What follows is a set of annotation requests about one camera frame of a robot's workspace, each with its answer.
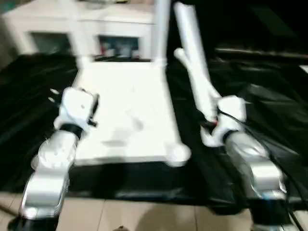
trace white tube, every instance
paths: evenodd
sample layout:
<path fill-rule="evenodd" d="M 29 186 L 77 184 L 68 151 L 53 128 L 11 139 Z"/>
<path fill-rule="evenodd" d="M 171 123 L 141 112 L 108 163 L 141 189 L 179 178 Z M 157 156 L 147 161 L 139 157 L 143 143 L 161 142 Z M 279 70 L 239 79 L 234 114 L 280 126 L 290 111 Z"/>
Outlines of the white tube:
<path fill-rule="evenodd" d="M 166 65 L 171 0 L 156 0 L 155 4 L 155 29 L 152 39 L 153 58 L 155 62 Z"/>
<path fill-rule="evenodd" d="M 67 19 L 67 26 L 70 28 L 70 39 L 76 49 L 76 62 L 79 68 L 83 68 L 92 61 L 90 50 L 85 35 L 80 25 L 78 8 L 75 0 L 58 0 L 62 11 Z"/>
<path fill-rule="evenodd" d="M 182 49 L 182 48 L 177 48 L 175 51 L 174 51 L 174 56 L 182 62 L 182 64 L 186 67 L 188 73 L 190 75 L 194 75 L 194 72 L 193 72 L 193 67 L 192 67 L 192 64 L 191 62 L 188 60 L 188 58 L 186 57 L 185 55 L 185 51 Z M 206 79 L 207 83 L 206 83 L 206 87 L 207 87 L 207 90 L 209 91 L 209 94 L 211 97 L 215 98 L 215 99 L 219 99 L 221 98 L 221 95 L 218 93 L 218 91 L 213 87 L 213 85 L 207 80 L 207 78 L 204 78 Z"/>
<path fill-rule="evenodd" d="M 209 121 L 215 121 L 216 107 L 211 95 L 211 85 L 200 31 L 193 6 L 175 4 L 175 14 L 185 55 L 190 62 L 190 79 L 196 106 Z"/>

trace black cable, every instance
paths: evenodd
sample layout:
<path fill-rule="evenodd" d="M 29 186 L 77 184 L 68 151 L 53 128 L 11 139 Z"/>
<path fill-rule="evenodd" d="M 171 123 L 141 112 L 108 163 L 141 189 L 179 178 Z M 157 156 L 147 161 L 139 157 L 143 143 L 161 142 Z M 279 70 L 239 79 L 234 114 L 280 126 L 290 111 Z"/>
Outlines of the black cable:
<path fill-rule="evenodd" d="M 305 200 L 305 197 L 303 196 L 301 190 L 300 190 L 300 187 L 297 183 L 297 181 L 289 174 L 288 171 L 285 170 L 285 168 L 279 163 L 279 161 L 277 160 L 277 158 L 272 154 L 272 151 L 270 150 L 270 148 L 261 140 L 261 139 L 258 139 L 257 135 L 245 124 L 243 123 L 241 120 L 235 118 L 234 116 L 232 115 L 229 115 L 225 112 L 222 112 L 220 111 L 220 113 L 222 115 L 226 115 L 228 116 L 229 118 L 233 119 L 234 121 L 236 121 L 237 123 L 241 124 L 242 126 L 245 127 L 245 130 L 253 137 L 255 138 L 266 150 L 267 152 L 269 153 L 270 155 L 270 159 L 271 161 L 273 161 L 273 163 L 275 165 L 277 165 L 281 170 L 282 172 L 288 177 L 288 179 L 290 179 L 290 181 L 292 181 L 293 185 L 295 186 L 300 198 L 301 198 L 301 201 L 302 203 L 304 204 L 305 206 L 305 209 L 308 211 L 308 203 L 307 201 Z M 288 206 L 288 212 L 293 220 L 293 222 L 295 223 L 295 225 L 297 226 L 297 228 L 299 229 L 299 231 L 304 231 L 304 229 L 302 228 L 302 226 L 300 225 L 299 221 L 297 220 L 293 210 L 291 208 L 289 208 Z"/>

